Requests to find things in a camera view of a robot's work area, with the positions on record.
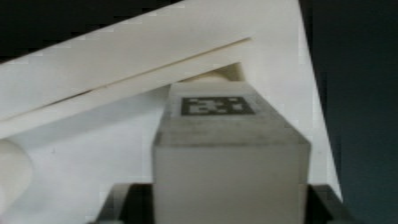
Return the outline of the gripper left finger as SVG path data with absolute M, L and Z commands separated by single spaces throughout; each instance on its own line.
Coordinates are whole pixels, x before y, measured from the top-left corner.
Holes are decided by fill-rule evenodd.
M 154 224 L 152 185 L 113 185 L 97 217 L 86 224 Z

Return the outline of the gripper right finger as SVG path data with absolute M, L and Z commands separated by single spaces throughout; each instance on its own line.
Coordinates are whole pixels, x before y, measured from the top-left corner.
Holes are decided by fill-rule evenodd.
M 328 185 L 308 186 L 305 224 L 355 224 L 355 218 Z

